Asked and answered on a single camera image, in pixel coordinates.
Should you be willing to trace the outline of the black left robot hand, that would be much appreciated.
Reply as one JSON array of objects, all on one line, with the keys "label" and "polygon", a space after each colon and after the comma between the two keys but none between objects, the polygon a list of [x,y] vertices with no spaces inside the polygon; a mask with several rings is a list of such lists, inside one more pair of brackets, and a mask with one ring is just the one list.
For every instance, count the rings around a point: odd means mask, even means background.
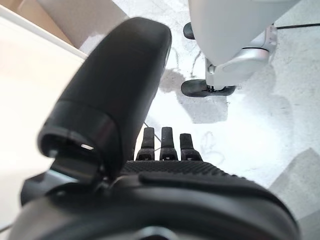
[{"label": "black left robot hand", "polygon": [[170,29],[134,17],[114,28],[66,86],[37,137],[50,168],[26,179],[10,240],[299,240],[286,205],[202,160],[192,137],[136,140],[156,95]]}]

